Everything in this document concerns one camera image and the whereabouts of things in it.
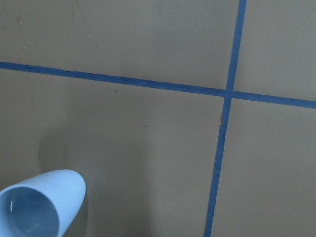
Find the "blue ceramic cup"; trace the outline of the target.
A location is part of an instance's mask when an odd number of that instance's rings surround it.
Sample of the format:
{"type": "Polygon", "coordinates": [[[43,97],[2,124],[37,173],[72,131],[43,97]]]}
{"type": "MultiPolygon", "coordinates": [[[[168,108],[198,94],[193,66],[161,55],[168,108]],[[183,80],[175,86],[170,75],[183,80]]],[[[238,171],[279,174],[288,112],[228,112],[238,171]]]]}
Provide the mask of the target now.
{"type": "Polygon", "coordinates": [[[2,237],[61,237],[85,197],[83,177],[69,169],[26,179],[0,192],[2,237]]]}

